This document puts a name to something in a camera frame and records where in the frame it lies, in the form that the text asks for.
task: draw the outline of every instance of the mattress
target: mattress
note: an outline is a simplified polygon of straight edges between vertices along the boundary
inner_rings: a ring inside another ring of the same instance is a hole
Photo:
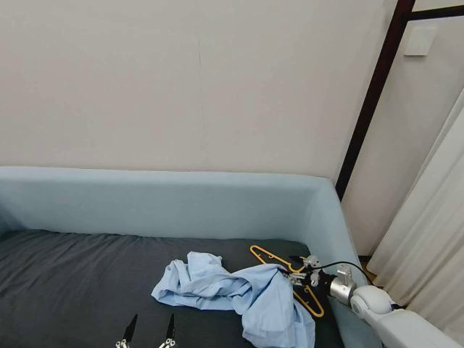
[[[258,244],[287,258],[308,255],[304,244],[282,240],[170,239],[111,234],[15,231],[0,237],[2,347],[113,347],[135,313],[133,347],[158,347],[171,313],[181,347],[252,345],[233,311],[169,307],[150,294],[165,266],[190,251],[223,257],[233,272],[259,264]],[[343,347],[327,299],[315,318],[316,346]]]

